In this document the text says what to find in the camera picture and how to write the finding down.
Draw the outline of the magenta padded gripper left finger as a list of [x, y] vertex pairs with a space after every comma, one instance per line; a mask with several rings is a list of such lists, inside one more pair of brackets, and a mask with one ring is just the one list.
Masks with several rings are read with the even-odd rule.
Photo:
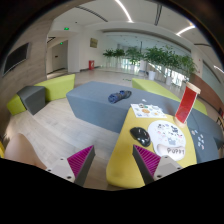
[[76, 185], [83, 186], [94, 157], [95, 149], [91, 145], [68, 158], [61, 157], [48, 167], [47, 171]]

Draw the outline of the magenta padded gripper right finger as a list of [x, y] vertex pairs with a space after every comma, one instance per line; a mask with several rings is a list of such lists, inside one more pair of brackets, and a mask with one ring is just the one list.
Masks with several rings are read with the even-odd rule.
[[133, 146], [133, 157], [146, 185], [182, 169], [182, 167], [169, 156], [165, 155], [160, 157], [137, 145]]

